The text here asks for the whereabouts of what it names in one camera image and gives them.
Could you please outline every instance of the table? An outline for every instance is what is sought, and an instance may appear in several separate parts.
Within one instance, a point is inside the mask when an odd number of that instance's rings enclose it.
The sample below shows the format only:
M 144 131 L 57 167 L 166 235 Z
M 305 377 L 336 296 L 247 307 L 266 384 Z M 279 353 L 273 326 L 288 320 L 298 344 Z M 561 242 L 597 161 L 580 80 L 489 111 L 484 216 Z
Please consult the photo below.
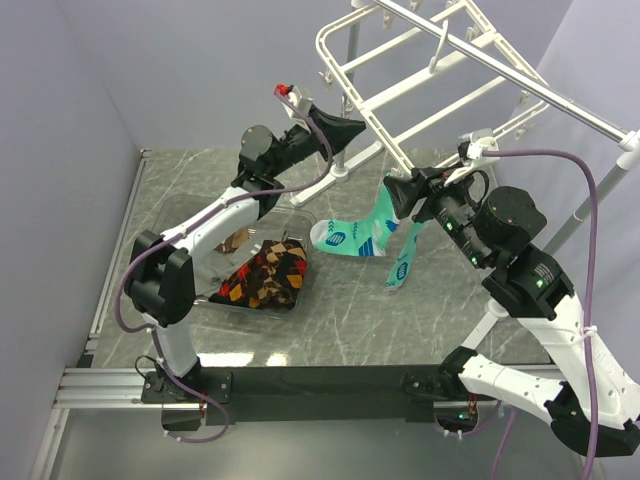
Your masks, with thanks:
M 432 151 L 408 152 L 417 166 L 437 163 Z M 395 166 L 390 158 L 372 160 L 304 208 L 318 220 L 356 220 L 375 202 L 383 176 Z M 115 274 L 129 260 L 132 242 L 150 228 L 164 202 L 173 195 L 218 195 L 235 176 L 235 150 L 152 151 L 142 160 L 140 182 L 125 219 Z M 324 165 L 307 159 L 281 176 L 296 185 L 317 175 Z M 290 206 L 288 197 L 280 205 Z M 194 308 L 188 316 L 193 343 L 204 366 L 403 365 L 440 363 L 473 330 L 484 314 L 487 293 L 475 270 L 438 225 L 429 224 L 419 238 L 409 278 L 393 294 L 384 282 L 406 239 L 403 222 L 387 246 L 386 257 L 351 258 L 314 250 L 310 257 L 312 288 L 306 304 L 286 318 Z M 123 333 L 113 318 L 115 282 L 100 311 L 102 328 L 93 367 L 131 367 L 141 354 L 153 354 L 146 333 Z M 140 322 L 128 298 L 123 316 Z M 548 363 L 535 338 L 517 322 L 496 325 L 478 349 L 506 364 Z

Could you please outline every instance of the brown cloth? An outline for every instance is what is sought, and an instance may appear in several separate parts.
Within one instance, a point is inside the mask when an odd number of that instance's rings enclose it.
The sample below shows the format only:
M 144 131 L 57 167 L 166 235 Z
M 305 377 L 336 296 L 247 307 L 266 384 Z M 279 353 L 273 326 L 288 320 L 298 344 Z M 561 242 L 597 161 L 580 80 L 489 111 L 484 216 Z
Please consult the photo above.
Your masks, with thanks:
M 231 274 L 210 302 L 247 308 L 292 309 L 307 272 L 307 255 L 297 240 L 265 240 L 251 260 Z

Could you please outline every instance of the plastic bin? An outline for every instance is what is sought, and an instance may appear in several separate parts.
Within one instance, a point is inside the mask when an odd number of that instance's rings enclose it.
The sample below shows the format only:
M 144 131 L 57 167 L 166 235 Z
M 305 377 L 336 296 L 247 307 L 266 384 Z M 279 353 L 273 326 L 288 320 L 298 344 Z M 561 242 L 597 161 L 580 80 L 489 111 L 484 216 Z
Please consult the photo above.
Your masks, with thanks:
M 152 230 L 157 233 L 162 233 L 164 230 L 175 227 L 176 225 L 188 220 L 207 205 L 217 200 L 213 197 L 202 197 L 198 195 L 174 195 L 165 200 L 158 217 L 153 224 Z M 309 232 L 311 227 L 316 223 L 315 217 L 305 211 L 286 207 L 274 207 L 268 214 L 262 217 L 260 220 L 247 225 L 250 235 L 258 230 L 274 230 L 283 229 L 285 231 L 285 238 L 292 238 L 298 240 L 305 249 L 307 255 L 308 269 L 305 275 L 305 281 L 298 293 L 295 306 L 290 309 L 255 309 L 236 307 L 232 305 L 222 305 L 219 303 L 212 303 L 208 301 L 208 297 L 217 289 L 207 291 L 206 295 L 201 292 L 198 293 L 198 297 L 194 305 L 198 307 L 214 308 L 218 310 L 224 310 L 228 312 L 238 313 L 251 313 L 254 315 L 263 315 L 269 317 L 282 318 L 291 314 L 299 309 L 300 305 L 304 303 L 307 292 L 310 290 L 309 283 L 312 276 L 309 275 L 311 270 L 311 251 L 313 247 L 311 245 L 311 238 Z

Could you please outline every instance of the green sock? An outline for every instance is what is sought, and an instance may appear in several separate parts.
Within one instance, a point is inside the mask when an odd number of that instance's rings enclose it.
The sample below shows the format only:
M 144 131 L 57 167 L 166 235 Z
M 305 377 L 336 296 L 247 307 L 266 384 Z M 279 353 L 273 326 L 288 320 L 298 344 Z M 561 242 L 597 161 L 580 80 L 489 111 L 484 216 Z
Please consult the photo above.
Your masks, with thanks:
M 396 260 L 396 264 L 391 269 L 391 272 L 389 272 L 389 277 L 387 277 L 386 287 L 388 289 L 395 290 L 400 288 L 404 283 L 404 280 L 409 276 L 409 269 L 411 268 L 413 257 L 415 256 L 418 248 L 418 234 L 426 224 L 427 222 L 414 222 L 411 225 L 411 231 L 409 232 L 407 241 L 404 243 L 404 247 L 402 247 L 402 251 Z
M 398 224 L 391 196 L 383 184 L 367 218 L 355 222 L 321 220 L 311 228 L 311 243 L 318 250 L 335 255 L 382 257 Z

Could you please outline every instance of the sock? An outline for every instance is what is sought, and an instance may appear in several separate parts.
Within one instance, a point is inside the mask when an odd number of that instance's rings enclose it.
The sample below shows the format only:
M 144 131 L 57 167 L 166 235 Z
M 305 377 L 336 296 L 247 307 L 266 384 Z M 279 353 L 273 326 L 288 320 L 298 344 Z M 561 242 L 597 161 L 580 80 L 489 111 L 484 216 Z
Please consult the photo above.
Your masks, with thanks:
M 398 224 L 391 196 L 383 184 L 367 218 L 356 222 L 321 220 L 311 228 L 311 243 L 318 250 L 335 255 L 382 257 Z
M 385 285 L 388 289 L 395 290 L 400 288 L 407 276 L 409 276 L 409 269 L 411 268 L 411 263 L 413 262 L 413 257 L 415 256 L 418 247 L 418 234 L 426 224 L 427 222 L 412 223 L 407 241 L 405 242 L 404 247 L 402 247 L 402 251 L 396 260 L 396 264 L 391 269 L 391 272 L 389 272 L 389 277 L 387 277 L 387 283 Z

